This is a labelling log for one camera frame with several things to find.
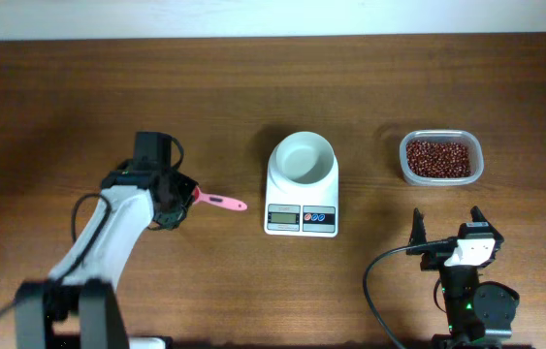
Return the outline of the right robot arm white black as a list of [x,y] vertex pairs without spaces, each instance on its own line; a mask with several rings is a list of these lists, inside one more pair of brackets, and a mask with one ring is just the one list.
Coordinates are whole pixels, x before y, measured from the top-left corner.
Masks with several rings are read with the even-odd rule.
[[433,348],[500,348],[512,336],[520,295],[501,283],[479,279],[479,271],[495,260],[504,237],[479,207],[470,215],[454,237],[428,241],[424,215],[413,211],[407,253],[421,257],[420,270],[439,274],[436,287],[448,323],[448,334],[431,339]]

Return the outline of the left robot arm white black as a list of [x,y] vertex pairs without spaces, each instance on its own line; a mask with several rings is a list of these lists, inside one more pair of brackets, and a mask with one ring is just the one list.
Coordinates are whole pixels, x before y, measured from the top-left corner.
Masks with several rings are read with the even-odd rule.
[[139,132],[132,158],[110,172],[98,204],[65,257],[45,281],[16,292],[19,348],[167,348],[167,337],[130,336],[115,290],[131,252],[147,229],[173,230],[186,218],[196,181],[172,158],[179,141]]

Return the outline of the pink measuring scoop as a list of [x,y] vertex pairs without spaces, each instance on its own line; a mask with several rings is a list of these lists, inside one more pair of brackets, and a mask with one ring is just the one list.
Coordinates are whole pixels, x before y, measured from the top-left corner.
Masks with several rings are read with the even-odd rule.
[[195,199],[193,204],[205,203],[233,211],[245,211],[248,209],[248,205],[241,200],[215,194],[208,194],[203,192],[199,186],[194,189],[193,197]]

